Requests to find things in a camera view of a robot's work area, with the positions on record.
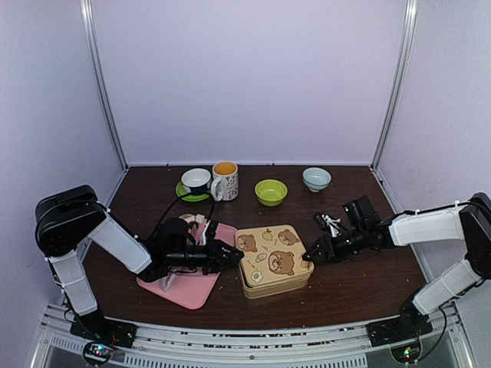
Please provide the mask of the gold chocolate tin box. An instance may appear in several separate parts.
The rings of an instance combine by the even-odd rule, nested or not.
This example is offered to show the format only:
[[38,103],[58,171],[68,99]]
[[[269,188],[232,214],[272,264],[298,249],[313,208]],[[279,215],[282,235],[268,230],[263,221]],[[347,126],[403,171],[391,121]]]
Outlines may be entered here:
[[258,299],[298,290],[308,284],[314,268],[301,268],[300,275],[288,276],[271,272],[267,265],[244,268],[239,266],[242,291],[248,299]]

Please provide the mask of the left aluminium frame post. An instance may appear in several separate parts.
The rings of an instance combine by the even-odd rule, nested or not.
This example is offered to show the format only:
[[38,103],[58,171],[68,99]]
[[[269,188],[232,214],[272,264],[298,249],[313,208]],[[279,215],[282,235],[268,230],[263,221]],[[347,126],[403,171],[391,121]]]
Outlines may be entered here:
[[97,32],[94,22],[93,5],[91,0],[80,0],[81,17],[86,34],[87,44],[91,56],[92,68],[94,71],[95,83],[97,86],[97,95],[101,104],[101,109],[104,117],[104,122],[107,126],[111,144],[119,162],[119,166],[123,171],[126,171],[129,166],[119,134],[117,132],[114,114],[110,105],[110,98],[107,91],[107,85],[104,78],[101,53],[97,42]]

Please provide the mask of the right aluminium frame post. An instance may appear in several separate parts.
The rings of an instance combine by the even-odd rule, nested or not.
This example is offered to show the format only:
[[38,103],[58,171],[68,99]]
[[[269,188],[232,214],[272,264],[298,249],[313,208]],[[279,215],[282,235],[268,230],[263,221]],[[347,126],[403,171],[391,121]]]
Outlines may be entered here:
[[386,145],[390,137],[390,130],[397,114],[400,96],[404,86],[404,78],[410,62],[411,51],[414,44],[414,36],[417,26],[418,0],[407,0],[404,23],[400,38],[400,47],[394,72],[394,79],[390,89],[387,108],[381,128],[381,134],[377,141],[376,150],[372,159],[371,168],[377,172],[381,165]]

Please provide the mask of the aluminium frame post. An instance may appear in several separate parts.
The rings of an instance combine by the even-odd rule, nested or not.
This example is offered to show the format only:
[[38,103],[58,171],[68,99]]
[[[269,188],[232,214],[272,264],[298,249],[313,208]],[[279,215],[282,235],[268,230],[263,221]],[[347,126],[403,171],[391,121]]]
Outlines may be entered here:
[[129,166],[119,134],[117,132],[114,114],[110,105],[110,98],[107,91],[107,85],[104,78],[101,53],[97,42],[97,32],[94,22],[93,5],[91,0],[80,0],[81,17],[86,34],[87,44],[91,56],[92,68],[94,71],[95,83],[97,86],[97,95],[101,104],[101,109],[104,117],[104,122],[107,126],[111,144],[119,162],[119,166],[123,171],[126,171]]
[[381,128],[381,134],[377,141],[376,150],[372,159],[371,168],[377,172],[381,165],[386,145],[390,137],[390,130],[397,114],[400,96],[404,86],[404,78],[410,62],[411,51],[414,44],[414,36],[417,26],[418,0],[407,0],[404,23],[400,38],[400,47],[394,72],[394,79],[390,89],[387,108]]

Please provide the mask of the lime green bowl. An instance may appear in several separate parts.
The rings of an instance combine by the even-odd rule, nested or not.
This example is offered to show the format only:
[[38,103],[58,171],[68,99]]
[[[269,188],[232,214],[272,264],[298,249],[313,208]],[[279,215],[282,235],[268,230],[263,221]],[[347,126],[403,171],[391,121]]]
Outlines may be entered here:
[[255,195],[262,205],[274,207],[283,203],[288,187],[279,180],[264,179],[255,185]]

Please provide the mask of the white metal tongs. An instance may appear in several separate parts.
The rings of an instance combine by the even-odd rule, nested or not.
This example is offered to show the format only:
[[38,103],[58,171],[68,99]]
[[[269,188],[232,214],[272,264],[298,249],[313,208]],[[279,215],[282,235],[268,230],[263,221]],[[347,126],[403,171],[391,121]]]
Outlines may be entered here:
[[170,272],[167,276],[160,279],[160,290],[164,293],[170,291],[173,286],[174,281],[176,280],[177,273]]

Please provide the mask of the front aluminium rail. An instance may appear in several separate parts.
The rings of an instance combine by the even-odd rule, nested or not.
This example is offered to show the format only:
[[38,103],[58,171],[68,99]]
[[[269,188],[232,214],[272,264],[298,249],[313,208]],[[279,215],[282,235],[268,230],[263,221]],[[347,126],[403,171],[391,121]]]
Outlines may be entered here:
[[279,330],[200,330],[138,323],[133,345],[119,347],[106,367],[400,367],[396,355],[420,345],[415,367],[475,367],[453,305],[435,312],[433,331],[376,347],[366,321]]

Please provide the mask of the pink plastic tray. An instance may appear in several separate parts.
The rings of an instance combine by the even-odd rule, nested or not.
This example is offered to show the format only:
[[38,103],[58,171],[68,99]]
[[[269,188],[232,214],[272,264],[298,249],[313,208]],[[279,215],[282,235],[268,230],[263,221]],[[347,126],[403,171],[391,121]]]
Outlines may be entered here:
[[[197,245],[199,244],[204,226],[205,224],[200,224],[198,227],[193,226],[189,230],[191,236],[196,240]],[[236,233],[237,228],[219,223],[216,230],[216,239],[225,242],[227,245],[234,246]],[[190,310],[196,310],[206,303],[219,276],[220,273],[203,275],[201,269],[198,269],[195,273],[178,273],[172,288],[167,293],[160,290],[160,279],[149,283],[137,278],[137,283],[147,291],[168,301]]]

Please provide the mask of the white dark blue bowl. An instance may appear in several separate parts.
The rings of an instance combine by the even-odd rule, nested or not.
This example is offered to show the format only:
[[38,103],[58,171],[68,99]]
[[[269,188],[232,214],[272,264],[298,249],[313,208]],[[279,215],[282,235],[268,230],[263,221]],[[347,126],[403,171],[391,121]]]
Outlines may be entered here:
[[206,193],[211,185],[212,175],[208,169],[193,168],[181,176],[181,183],[185,193],[200,195]]

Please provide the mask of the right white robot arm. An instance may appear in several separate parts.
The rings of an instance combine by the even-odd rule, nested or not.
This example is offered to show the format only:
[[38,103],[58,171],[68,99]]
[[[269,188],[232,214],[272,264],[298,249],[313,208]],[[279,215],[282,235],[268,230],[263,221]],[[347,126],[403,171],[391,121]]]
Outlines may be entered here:
[[337,263],[366,248],[392,249],[443,240],[465,243],[466,254],[459,261],[400,307],[393,324],[400,338],[411,337],[438,307],[490,278],[490,199],[483,192],[434,209],[405,210],[386,220],[365,195],[344,204],[343,209],[351,229],[335,218],[315,215],[326,233],[306,250],[304,261]]

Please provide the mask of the left circuit board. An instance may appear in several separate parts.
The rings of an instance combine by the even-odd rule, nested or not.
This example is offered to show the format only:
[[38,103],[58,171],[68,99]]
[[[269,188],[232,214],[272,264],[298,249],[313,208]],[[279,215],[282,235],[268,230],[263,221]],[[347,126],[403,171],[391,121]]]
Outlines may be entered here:
[[92,366],[104,365],[113,355],[114,348],[95,341],[86,343],[82,350],[82,357]]

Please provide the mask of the pale blue ceramic bowl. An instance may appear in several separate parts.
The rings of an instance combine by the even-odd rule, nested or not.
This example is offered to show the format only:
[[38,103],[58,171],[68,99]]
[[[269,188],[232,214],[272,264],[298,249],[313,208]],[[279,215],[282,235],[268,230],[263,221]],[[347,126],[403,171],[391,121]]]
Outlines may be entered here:
[[311,192],[320,192],[331,183],[331,174],[319,167],[309,167],[303,171],[302,179]]

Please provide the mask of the white patterned mug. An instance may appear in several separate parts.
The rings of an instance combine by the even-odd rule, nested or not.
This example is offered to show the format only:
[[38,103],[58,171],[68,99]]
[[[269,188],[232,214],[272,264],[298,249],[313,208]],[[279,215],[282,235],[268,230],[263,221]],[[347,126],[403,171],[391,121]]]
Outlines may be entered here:
[[239,194],[239,168],[233,162],[221,162],[213,166],[210,192],[216,202],[232,201]]

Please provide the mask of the green saucer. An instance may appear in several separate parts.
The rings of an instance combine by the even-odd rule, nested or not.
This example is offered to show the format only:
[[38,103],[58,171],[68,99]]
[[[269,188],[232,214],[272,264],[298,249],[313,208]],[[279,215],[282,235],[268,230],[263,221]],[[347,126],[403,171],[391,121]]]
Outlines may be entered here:
[[193,195],[190,192],[186,192],[181,182],[178,182],[175,188],[176,196],[182,199],[184,202],[201,202],[208,199],[211,196],[210,192],[200,195]]

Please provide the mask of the bear print tin lid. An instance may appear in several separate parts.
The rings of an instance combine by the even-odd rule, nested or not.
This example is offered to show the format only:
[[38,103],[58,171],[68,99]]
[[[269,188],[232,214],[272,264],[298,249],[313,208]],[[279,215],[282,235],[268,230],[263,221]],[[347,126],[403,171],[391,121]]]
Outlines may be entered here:
[[303,259],[305,246],[291,225],[238,230],[235,245],[244,253],[240,268],[248,288],[309,278],[315,269]]

